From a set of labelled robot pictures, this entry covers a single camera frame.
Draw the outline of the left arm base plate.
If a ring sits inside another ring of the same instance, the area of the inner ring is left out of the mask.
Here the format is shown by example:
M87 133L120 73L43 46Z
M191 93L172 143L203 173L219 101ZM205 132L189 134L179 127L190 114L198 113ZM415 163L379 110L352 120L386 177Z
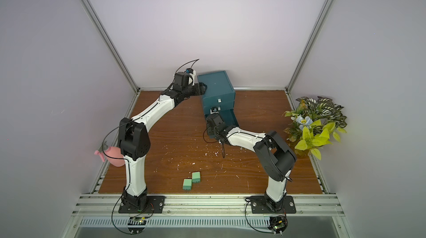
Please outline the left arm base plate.
M122 196L118 212L120 214L161 214L164 201L165 196L160 195Z

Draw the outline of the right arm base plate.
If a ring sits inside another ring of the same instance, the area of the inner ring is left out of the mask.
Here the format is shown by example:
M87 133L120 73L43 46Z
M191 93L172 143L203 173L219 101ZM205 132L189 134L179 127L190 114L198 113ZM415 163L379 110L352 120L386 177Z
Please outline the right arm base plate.
M247 198L253 214L295 214L296 207L292 196L284 196L279 202L274 202L267 195L254 195Z

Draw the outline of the green plug bottom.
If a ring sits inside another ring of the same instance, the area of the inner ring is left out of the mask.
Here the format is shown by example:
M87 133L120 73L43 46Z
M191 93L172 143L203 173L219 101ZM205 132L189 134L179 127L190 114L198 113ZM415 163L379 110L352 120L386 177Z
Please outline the green plug bottom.
M192 184L193 182L191 179L185 178L183 181L183 190L190 191L192 189Z

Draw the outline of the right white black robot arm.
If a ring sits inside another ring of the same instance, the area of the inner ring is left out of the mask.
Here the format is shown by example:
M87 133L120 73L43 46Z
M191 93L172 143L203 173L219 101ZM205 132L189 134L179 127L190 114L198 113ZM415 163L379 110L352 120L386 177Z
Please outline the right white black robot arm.
M297 161L296 154L276 132L254 133L236 125L228 125L221 114L206 117L206 131L220 144L241 147L253 151L268 175L265 204L272 211L284 207L286 186Z

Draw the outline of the green plug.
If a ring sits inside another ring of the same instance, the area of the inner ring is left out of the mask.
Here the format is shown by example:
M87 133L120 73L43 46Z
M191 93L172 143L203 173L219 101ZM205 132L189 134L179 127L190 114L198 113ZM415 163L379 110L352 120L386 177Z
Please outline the green plug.
M190 191L192 189L192 184L193 182L191 179L185 178L183 181L183 190Z
M192 173L192 183L199 183L201 182L201 173L199 171Z

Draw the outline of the teal drawer cabinet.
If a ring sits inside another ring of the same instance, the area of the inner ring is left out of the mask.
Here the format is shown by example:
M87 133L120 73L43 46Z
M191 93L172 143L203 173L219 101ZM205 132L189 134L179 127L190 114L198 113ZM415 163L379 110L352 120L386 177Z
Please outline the teal drawer cabinet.
M236 92L226 71L214 71L197 76L198 82L207 85L207 90L201 97L205 120L212 114L212 107L220 107L223 120L230 126L229 130L238 127L234 106Z

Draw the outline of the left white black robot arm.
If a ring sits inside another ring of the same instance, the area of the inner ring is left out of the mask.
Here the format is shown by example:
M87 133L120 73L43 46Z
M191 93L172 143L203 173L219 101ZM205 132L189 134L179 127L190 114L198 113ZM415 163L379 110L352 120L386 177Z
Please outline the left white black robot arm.
M195 83L196 71L192 68L177 72L169 87L162 91L150 106L132 118L123 118L119 125L118 145L126 162L126 187L123 205L142 210L147 204L147 187L144 177L145 158L151 147L149 131L166 113L185 99L205 94L207 86Z

